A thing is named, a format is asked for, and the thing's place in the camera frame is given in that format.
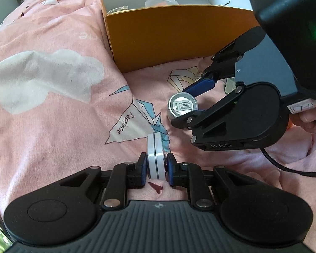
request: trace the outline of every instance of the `pink fabric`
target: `pink fabric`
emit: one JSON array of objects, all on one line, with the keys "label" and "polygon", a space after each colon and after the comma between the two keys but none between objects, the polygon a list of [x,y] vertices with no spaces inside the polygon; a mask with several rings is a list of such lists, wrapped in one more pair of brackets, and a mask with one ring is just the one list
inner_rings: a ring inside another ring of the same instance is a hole
[{"label": "pink fabric", "polygon": [[[13,199],[91,165],[109,170],[137,161],[147,134],[159,130],[179,162],[225,165],[305,199],[314,212],[305,242],[316,251],[315,178],[279,172],[259,150],[203,152],[190,145],[190,131],[169,123],[167,102],[180,90],[177,84],[187,86],[209,58],[123,76],[104,45],[102,20],[99,0],[25,0],[1,25],[0,214]],[[219,81],[197,99],[206,109],[224,96]],[[316,171],[316,135],[300,127],[267,151],[290,168]],[[148,181],[129,197],[186,197],[167,182]]]}]

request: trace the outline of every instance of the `white round container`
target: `white round container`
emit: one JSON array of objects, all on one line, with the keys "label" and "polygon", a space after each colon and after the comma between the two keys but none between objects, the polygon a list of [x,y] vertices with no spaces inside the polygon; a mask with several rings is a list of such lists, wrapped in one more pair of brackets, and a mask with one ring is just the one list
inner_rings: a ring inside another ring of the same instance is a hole
[{"label": "white round container", "polygon": [[179,5],[176,0],[146,0],[145,7],[161,7],[164,5]]},{"label": "white round container", "polygon": [[191,94],[178,92],[169,100],[167,105],[167,117],[172,121],[174,118],[196,109],[198,109],[198,102]]}]

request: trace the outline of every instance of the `black cable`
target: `black cable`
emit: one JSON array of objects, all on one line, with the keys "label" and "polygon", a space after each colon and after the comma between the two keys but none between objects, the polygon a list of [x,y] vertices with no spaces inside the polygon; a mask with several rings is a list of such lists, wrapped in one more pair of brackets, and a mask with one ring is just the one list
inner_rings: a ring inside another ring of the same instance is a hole
[{"label": "black cable", "polygon": [[269,154],[267,153],[267,151],[264,148],[260,148],[260,150],[261,150],[262,154],[265,156],[265,158],[268,161],[270,161],[273,165],[275,165],[277,168],[281,169],[282,171],[296,173],[296,174],[300,174],[300,175],[306,176],[306,177],[316,178],[316,172],[304,172],[304,171],[299,171],[299,170],[294,170],[294,169],[287,168],[287,167],[279,164],[272,157],[270,157]]},{"label": "black cable", "polygon": [[316,92],[309,90],[309,89],[306,89],[300,85],[296,85],[296,86],[297,86],[298,91],[301,94],[305,95],[307,98],[311,98],[311,99],[316,101]]}]

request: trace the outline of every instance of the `logo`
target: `logo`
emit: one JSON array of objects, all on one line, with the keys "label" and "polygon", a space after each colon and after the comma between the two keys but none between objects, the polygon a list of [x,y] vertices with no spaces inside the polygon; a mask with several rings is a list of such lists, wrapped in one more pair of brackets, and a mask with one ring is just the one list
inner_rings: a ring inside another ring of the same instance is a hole
[{"label": "logo", "polygon": [[157,203],[154,205],[154,207],[161,209],[162,207],[164,207],[164,205],[162,203]]},{"label": "logo", "polygon": [[217,147],[219,147],[219,148],[223,148],[223,147],[232,147],[232,145],[231,144],[217,144],[217,145],[211,145],[211,147],[213,147],[213,148],[217,148]]}]

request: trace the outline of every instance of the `white cloud print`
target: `white cloud print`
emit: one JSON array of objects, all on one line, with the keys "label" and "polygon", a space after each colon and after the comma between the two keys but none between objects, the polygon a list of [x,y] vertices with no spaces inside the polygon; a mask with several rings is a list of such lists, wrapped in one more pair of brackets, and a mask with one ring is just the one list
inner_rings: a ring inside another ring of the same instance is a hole
[{"label": "white cloud print", "polygon": [[85,103],[103,80],[103,64],[72,50],[25,51],[0,62],[0,104],[11,114],[41,105],[49,92]]}]

